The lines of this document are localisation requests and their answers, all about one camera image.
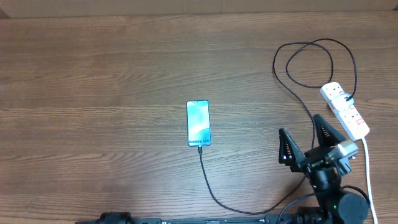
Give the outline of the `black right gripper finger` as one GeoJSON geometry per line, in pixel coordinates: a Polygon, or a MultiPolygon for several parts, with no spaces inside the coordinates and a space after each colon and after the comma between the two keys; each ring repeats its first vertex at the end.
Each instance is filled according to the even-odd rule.
{"type": "Polygon", "coordinates": [[[315,122],[319,146],[332,147],[346,140],[346,138],[321,115],[314,115],[313,120],[315,122]]]}
{"type": "Polygon", "coordinates": [[[292,172],[305,172],[306,157],[284,128],[279,129],[279,141],[279,163],[290,167],[292,172]]]}

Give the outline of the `Samsung Galaxy smartphone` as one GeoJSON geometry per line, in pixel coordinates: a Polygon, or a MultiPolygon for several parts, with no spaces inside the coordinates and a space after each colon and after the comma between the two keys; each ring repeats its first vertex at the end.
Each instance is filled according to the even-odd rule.
{"type": "Polygon", "coordinates": [[[190,147],[203,147],[212,144],[208,100],[187,101],[187,134],[190,147]]]}

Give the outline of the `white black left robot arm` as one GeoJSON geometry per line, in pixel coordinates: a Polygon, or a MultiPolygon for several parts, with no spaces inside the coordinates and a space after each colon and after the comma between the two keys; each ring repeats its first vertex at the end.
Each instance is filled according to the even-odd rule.
{"type": "Polygon", "coordinates": [[[102,213],[99,224],[134,224],[130,212],[108,212],[102,213]]]}

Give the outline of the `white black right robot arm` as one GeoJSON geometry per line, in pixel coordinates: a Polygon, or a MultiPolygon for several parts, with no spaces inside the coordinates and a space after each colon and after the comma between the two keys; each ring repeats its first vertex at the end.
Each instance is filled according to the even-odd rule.
{"type": "Polygon", "coordinates": [[[319,146],[305,153],[284,128],[279,129],[279,163],[303,173],[313,193],[291,201],[275,222],[363,223],[371,205],[369,197],[358,187],[341,185],[342,177],[352,171],[349,160],[357,155],[358,146],[319,114],[312,121],[319,146]]]}

